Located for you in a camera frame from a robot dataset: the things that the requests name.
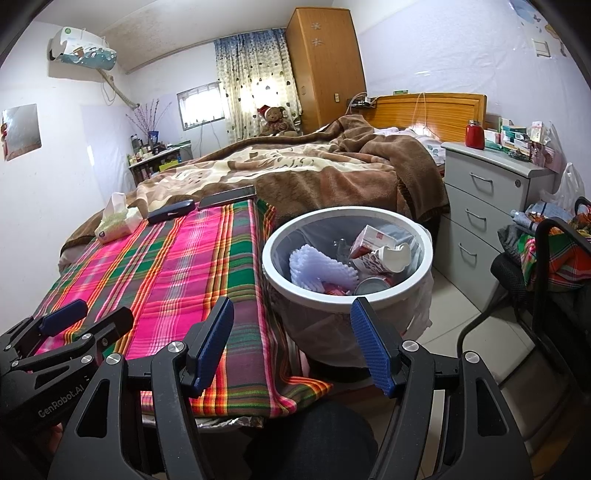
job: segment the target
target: window frame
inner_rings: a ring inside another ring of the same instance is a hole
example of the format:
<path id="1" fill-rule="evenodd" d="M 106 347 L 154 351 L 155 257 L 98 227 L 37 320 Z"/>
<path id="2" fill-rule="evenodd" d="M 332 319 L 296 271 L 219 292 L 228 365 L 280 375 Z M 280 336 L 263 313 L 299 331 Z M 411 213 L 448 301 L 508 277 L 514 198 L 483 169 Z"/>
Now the window frame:
<path id="1" fill-rule="evenodd" d="M 184 92 L 177 93 L 178 115 L 181 119 L 181 127 L 183 127 L 184 132 L 186 132 L 187 130 L 191 130 L 192 128 L 201 127 L 202 125 L 212 124 L 214 122 L 217 122 L 219 120 L 224 120 L 226 118 L 226 114 L 225 114 L 223 102 L 222 102 L 222 92 L 220 90 L 220 84 L 221 84 L 221 82 L 218 80 L 216 82 L 205 83 L 203 85 L 199 85 L 198 87 L 194 87 L 189 90 L 185 90 Z M 185 127 L 185 122 L 183 121 L 183 111 L 181 109 L 181 100 L 185 101 L 193 93 L 199 94 L 200 93 L 199 90 L 201 90 L 201 91 L 212 90 L 210 87 L 213 85 L 215 85 L 217 87 L 217 91 L 220 94 L 220 106 L 222 108 L 222 116 L 220 118 L 215 118 L 213 120 L 207 120 L 207 121 L 201 122 L 199 124 L 187 124 L 187 126 Z"/>

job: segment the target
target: polka dot curtain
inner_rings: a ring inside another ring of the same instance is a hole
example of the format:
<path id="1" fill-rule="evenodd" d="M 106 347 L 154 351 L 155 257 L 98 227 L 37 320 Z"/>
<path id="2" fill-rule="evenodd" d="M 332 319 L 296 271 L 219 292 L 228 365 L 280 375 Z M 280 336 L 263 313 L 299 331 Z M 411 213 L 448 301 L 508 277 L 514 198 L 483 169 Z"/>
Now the polka dot curtain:
<path id="1" fill-rule="evenodd" d="M 292 123 L 300 123 L 285 29 L 220 38 L 215 46 L 230 142 L 261 133 L 264 123 L 256 110 L 263 105 L 282 106 Z"/>

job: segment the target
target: dresser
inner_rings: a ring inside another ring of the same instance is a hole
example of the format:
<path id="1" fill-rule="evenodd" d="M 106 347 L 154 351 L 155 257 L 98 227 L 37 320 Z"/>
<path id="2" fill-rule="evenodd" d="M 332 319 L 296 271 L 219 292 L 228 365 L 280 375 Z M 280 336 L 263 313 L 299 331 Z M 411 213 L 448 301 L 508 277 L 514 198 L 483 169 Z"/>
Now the dresser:
<path id="1" fill-rule="evenodd" d="M 443 148 L 450 213 L 441 219 L 433 264 L 483 311 L 499 287 L 490 270 L 503 252 L 497 231 L 513 221 L 511 210 L 524 211 L 540 190 L 552 191 L 554 172 L 462 143 Z"/>
<path id="2" fill-rule="evenodd" d="M 347 100 L 366 91 L 351 13 L 296 8 L 285 31 L 305 134 L 345 114 Z"/>

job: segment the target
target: drawer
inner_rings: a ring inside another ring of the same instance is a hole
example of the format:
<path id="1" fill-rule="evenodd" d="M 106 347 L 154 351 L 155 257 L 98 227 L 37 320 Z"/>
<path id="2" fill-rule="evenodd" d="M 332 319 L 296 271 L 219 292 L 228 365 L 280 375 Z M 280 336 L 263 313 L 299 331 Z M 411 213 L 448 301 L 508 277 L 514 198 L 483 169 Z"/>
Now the drawer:
<path id="1" fill-rule="evenodd" d="M 491 302 L 498 281 L 491 264 L 499 252 L 464 227 L 441 218 L 434 266 L 481 312 Z"/>
<path id="2" fill-rule="evenodd" d="M 446 216 L 502 253 L 497 231 L 511 224 L 511 217 L 451 185 L 446 185 L 446 190 L 451 207 L 451 212 Z"/>
<path id="3" fill-rule="evenodd" d="M 445 183 L 509 214 L 523 208 L 530 181 L 509 170 L 448 150 Z"/>

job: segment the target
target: white trash can rim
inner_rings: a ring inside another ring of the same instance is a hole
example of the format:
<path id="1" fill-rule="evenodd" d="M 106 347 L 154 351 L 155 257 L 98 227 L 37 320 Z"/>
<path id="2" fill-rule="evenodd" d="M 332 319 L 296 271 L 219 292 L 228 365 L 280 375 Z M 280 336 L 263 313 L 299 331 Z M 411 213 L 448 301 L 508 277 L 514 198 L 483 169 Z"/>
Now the white trash can rim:
<path id="1" fill-rule="evenodd" d="M 423 278 L 431 271 L 433 263 L 433 245 L 431 236 L 419 224 L 398 213 L 372 207 L 333 207 L 306 213 L 279 227 L 267 240 L 262 252 L 263 273 L 275 289 L 288 300 L 300 305 L 333 313 L 349 313 L 355 296 L 339 297 L 316 293 L 297 287 L 283 277 L 273 265 L 271 254 L 276 246 L 298 228 L 318 220 L 340 216 L 370 216 L 398 225 L 410 232 L 423 249 L 423 261 L 415 273 L 398 285 L 387 290 L 365 295 L 375 310 L 381 310 L 398 301 L 406 299 Z"/>

